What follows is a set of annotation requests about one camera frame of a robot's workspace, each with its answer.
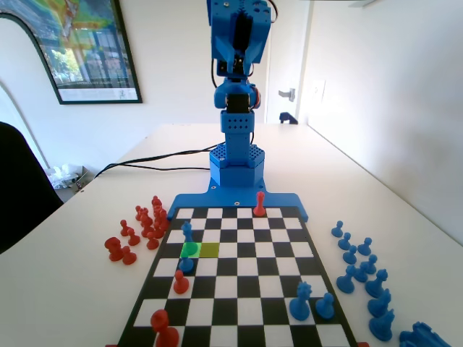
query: table surface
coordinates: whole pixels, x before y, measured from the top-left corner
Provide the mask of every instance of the table surface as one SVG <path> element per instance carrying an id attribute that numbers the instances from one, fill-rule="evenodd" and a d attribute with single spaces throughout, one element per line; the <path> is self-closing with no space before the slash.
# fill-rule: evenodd
<path id="1" fill-rule="evenodd" d="M 202 149 L 223 141 L 214 125 L 158 128 L 122 160 Z M 269 192 L 296 192 L 309 214 L 307 227 L 335 283 L 346 264 L 331 228 L 344 221 L 352 243 L 369 236 L 378 268 L 389 274 L 396 319 L 394 337 L 376 340 L 368 330 L 370 296 L 356 284 L 336 294 L 358 341 L 397 346 L 399 333 L 416 321 L 447 343 L 463 345 L 463 247 L 309 127 L 257 125 L 255 143 L 266 151 Z M 177 156 L 157 167 L 208 167 L 208 154 Z M 0 255 L 0 336 L 3 346 L 105 346 L 117 343 L 154 253 L 133 247 L 135 264 L 112 263 L 103 244 L 120 236 L 119 222 L 135 224 L 135 206 L 157 194 L 170 207 L 180 193 L 207 189 L 208 171 L 160 172 L 115 168 L 101 175 Z"/>

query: framed poster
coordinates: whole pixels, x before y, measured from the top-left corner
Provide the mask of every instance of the framed poster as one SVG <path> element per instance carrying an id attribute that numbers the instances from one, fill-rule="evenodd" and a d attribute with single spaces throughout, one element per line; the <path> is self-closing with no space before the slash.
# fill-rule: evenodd
<path id="1" fill-rule="evenodd" d="M 60 104 L 142 103 L 118 0 L 0 0 L 41 56 Z"/>

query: green highlighted square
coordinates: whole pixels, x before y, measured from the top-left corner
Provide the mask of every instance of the green highlighted square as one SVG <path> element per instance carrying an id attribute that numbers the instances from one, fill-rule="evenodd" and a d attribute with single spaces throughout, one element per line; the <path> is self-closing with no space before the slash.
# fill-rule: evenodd
<path id="1" fill-rule="evenodd" d="M 218 242 L 203 243 L 200 258 L 218 258 Z"/>

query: blue pawn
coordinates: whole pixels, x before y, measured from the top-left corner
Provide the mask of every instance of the blue pawn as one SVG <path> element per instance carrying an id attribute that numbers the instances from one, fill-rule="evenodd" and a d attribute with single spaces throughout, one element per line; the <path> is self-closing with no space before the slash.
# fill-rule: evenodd
<path id="1" fill-rule="evenodd" d="M 350 233 L 344 233 L 344 238 L 338 241 L 338 246 L 340 249 L 347 251 L 350 248 Z"/>
<path id="2" fill-rule="evenodd" d="M 368 279 L 367 269 L 368 269 L 368 263 L 367 262 L 361 263 L 360 268 L 355 269 L 354 278 L 358 280 L 359 282 L 362 282 L 362 283 L 366 282 Z"/>
<path id="3" fill-rule="evenodd" d="M 335 237 L 341 237 L 342 236 L 342 221 L 338 221 L 338 223 L 336 223 L 336 227 L 335 228 L 332 228 L 331 229 L 331 235 L 335 236 Z"/>
<path id="4" fill-rule="evenodd" d="M 394 320 L 394 310 L 387 312 L 385 315 L 379 318 L 372 318 L 368 327 L 371 333 L 381 341 L 389 341 L 392 338 L 391 325 Z"/>
<path id="5" fill-rule="evenodd" d="M 376 274 L 376 279 L 369 280 L 365 284 L 365 289 L 373 298 L 379 298 L 381 294 L 384 292 L 382 285 L 383 285 L 383 282 L 387 280 L 387 278 L 388 278 L 387 271 L 384 269 L 379 270 L 378 273 Z"/>
<path id="6" fill-rule="evenodd" d="M 370 245 L 371 245 L 371 239 L 367 237 L 364 241 L 364 244 L 361 244 L 357 247 L 357 251 L 359 251 L 361 255 L 370 255 L 371 253 Z"/>
<path id="7" fill-rule="evenodd" d="M 368 302 L 368 311 L 372 316 L 378 318 L 386 314 L 388 305 L 391 302 L 391 294 L 389 289 L 385 289 L 378 299 L 371 299 Z"/>
<path id="8" fill-rule="evenodd" d="M 326 293 L 323 299 L 317 300 L 315 310 L 320 317 L 325 320 L 330 320 L 334 317 L 333 301 L 334 297 L 330 293 Z"/>
<path id="9" fill-rule="evenodd" d="M 310 314 L 310 308 L 307 300 L 312 293 L 311 285 L 301 282 L 297 286 L 297 298 L 289 302 L 289 312 L 297 320 L 306 320 Z"/>
<path id="10" fill-rule="evenodd" d="M 367 274 L 372 275 L 373 273 L 376 272 L 376 266 L 375 263 L 378 261 L 378 257 L 376 257 L 374 254 L 370 255 L 368 258 L 367 262 L 362 262 L 365 264 L 368 264 L 368 269 L 367 269 Z"/>
<path id="11" fill-rule="evenodd" d="M 350 265 L 355 264 L 357 262 L 357 257 L 355 257 L 355 252 L 356 251 L 357 251 L 356 246 L 352 245 L 349 248 L 349 251 L 342 255 L 342 259 L 344 259 L 344 261 L 347 264 L 350 264 Z"/>
<path id="12" fill-rule="evenodd" d="M 346 294 L 351 294 L 354 291 L 355 287 L 352 282 L 352 276 L 355 275 L 355 266 L 349 265 L 346 269 L 345 276 L 339 276 L 336 280 L 336 285 L 338 288 Z"/>

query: chessboard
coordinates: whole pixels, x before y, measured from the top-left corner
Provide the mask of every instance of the chessboard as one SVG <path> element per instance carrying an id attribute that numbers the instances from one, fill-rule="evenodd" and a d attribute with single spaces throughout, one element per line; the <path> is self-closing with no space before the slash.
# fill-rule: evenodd
<path id="1" fill-rule="evenodd" d="M 194 268 L 186 293 L 173 290 L 185 237 L 192 226 Z M 289 313 L 297 285 L 312 286 L 310 316 Z M 329 292 L 335 315 L 318 316 L 315 302 Z M 153 347 L 153 313 L 165 309 L 179 346 L 354 347 L 354 339 L 305 223 L 296 207 L 180 208 L 166 232 L 118 347 Z"/>

